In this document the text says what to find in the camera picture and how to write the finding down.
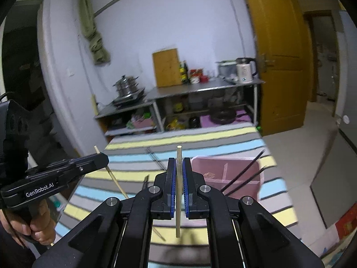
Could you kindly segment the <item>person's left hand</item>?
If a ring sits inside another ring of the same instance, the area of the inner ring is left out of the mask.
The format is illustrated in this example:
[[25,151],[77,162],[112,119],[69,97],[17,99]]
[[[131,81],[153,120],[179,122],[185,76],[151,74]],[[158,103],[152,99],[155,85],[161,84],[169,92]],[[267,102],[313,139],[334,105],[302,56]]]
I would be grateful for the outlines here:
[[25,244],[21,242],[25,235],[31,236],[32,239],[43,246],[52,244],[56,237],[56,224],[50,216],[50,209],[46,200],[39,203],[37,213],[30,224],[10,211],[1,210],[1,225],[21,247],[25,247]]

